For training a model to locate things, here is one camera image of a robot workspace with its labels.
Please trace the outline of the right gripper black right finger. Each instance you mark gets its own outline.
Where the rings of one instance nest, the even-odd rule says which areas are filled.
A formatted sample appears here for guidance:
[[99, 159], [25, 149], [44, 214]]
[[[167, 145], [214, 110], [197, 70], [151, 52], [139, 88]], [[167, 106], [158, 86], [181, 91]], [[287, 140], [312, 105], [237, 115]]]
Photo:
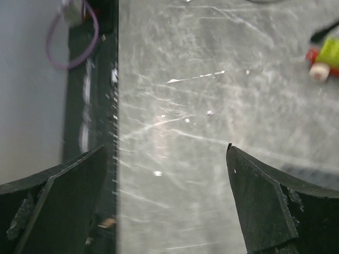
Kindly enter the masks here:
[[231, 143], [226, 156], [247, 253], [338, 253], [338, 191], [284, 173]]

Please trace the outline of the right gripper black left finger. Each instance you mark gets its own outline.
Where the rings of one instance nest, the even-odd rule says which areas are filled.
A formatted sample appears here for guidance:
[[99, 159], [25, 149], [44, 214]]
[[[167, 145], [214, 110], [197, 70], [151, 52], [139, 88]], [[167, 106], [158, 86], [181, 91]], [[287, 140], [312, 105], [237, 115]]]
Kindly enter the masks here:
[[81, 253], [101, 196], [103, 146], [1, 185], [1, 253]]

